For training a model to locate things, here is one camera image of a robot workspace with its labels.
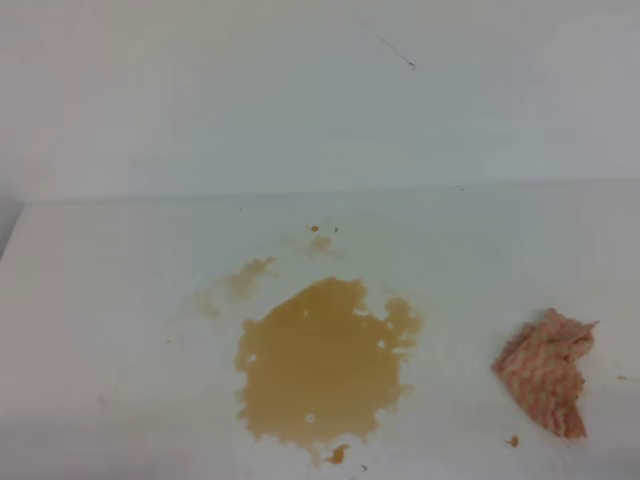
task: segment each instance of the brown liquid spill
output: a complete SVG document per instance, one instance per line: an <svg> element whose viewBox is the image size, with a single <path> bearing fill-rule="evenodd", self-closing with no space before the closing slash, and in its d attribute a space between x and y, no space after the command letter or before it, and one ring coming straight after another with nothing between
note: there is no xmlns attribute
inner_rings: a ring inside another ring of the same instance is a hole
<svg viewBox="0 0 640 480"><path fill-rule="evenodd" d="M245 321L235 358L247 382L238 417L256 439L272 435L296 444L317 465L321 448L344 434L365 441L379 426L376 412L394 411L410 393L400 367L422 319L394 298L379 320L367 310L366 295L361 281L330 277L261 321Z"/></svg>
<svg viewBox="0 0 640 480"><path fill-rule="evenodd" d="M511 445L513 448L518 448L518 445L520 445L520 440L518 439L517 435L514 435L513 437L511 437L511 440L505 440L504 443L506 443L507 445Z"/></svg>
<svg viewBox="0 0 640 480"><path fill-rule="evenodd" d="M309 245L304 249L304 252L308 257L325 255L333 258L334 260L341 260L345 256L345 253L342 250L331 248L331 238L323 235L316 235L316 238L309 242Z"/></svg>
<svg viewBox="0 0 640 480"><path fill-rule="evenodd" d="M257 278L267 273L267 267L276 259L269 257L266 260L254 259L243 265L238 273L233 273L221 280L224 286L225 296L230 302L247 300L258 288Z"/></svg>
<svg viewBox="0 0 640 480"><path fill-rule="evenodd" d="M333 453L330 457L325 458L325 462L333 463L334 465L339 465L344 461L344 451L349 448L349 445L346 443L336 447L333 449Z"/></svg>

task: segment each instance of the white table surface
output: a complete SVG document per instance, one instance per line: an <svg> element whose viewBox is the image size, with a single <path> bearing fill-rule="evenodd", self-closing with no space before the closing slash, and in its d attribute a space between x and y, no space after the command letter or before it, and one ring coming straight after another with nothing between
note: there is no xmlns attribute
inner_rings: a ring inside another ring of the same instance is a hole
<svg viewBox="0 0 640 480"><path fill-rule="evenodd" d="M600 182L29 206L0 262L0 474L640 478L639 205L640 183ZM314 224L339 228L343 259L305 255ZM215 321L193 308L270 255L278 276L254 298ZM243 319L329 275L362 278L374 310L385 282L426 322L402 372L413 394L367 444L345 437L342 465L314 467L236 419L233 356ZM600 320L584 441L543 431L489 370L547 307Z"/></svg>

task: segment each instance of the pink patterned paper towel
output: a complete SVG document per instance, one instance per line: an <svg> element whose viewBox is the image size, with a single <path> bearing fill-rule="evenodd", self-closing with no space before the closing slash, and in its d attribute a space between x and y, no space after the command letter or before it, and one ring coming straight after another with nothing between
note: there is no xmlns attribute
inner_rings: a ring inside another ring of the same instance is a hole
<svg viewBox="0 0 640 480"><path fill-rule="evenodd" d="M575 361L593 346L596 323L547 310L539 325L526 324L507 343L492 366L531 419L559 437L587 436L576 407L584 379Z"/></svg>

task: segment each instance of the spill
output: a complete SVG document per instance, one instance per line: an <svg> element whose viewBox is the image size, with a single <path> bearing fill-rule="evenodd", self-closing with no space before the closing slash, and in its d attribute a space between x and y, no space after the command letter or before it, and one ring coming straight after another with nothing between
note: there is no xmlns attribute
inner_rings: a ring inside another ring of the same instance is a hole
<svg viewBox="0 0 640 480"><path fill-rule="evenodd" d="M316 237L309 242L303 251L309 258L313 258L317 255L325 255L334 260L342 260L345 257L345 252L342 250L336 250L331 247L331 238L323 235L316 235Z"/></svg>
<svg viewBox="0 0 640 480"><path fill-rule="evenodd" d="M267 273L267 267L275 262L274 257L266 260L258 258L243 265L238 273L224 277L220 283L224 286L225 296L230 302L247 300L258 288L257 278Z"/></svg>
<svg viewBox="0 0 640 480"><path fill-rule="evenodd" d="M325 458L324 461L333 463L334 465L341 464L344 461L344 452L347 448L349 448L349 445L347 445L346 443L334 448L331 456Z"/></svg>
<svg viewBox="0 0 640 480"><path fill-rule="evenodd" d="M366 295L360 280L329 277L261 321L244 322L235 358L246 376L238 418L256 440L271 435L296 444L318 465L337 437L366 441L379 426L376 412L393 412L411 392L400 383L400 368L422 318L406 300L393 298L380 320L368 310Z"/></svg>
<svg viewBox="0 0 640 480"><path fill-rule="evenodd" d="M504 443L511 445L513 448L518 448L518 445L520 445L520 439L518 439L517 435L514 435L511 437L511 440L505 440Z"/></svg>

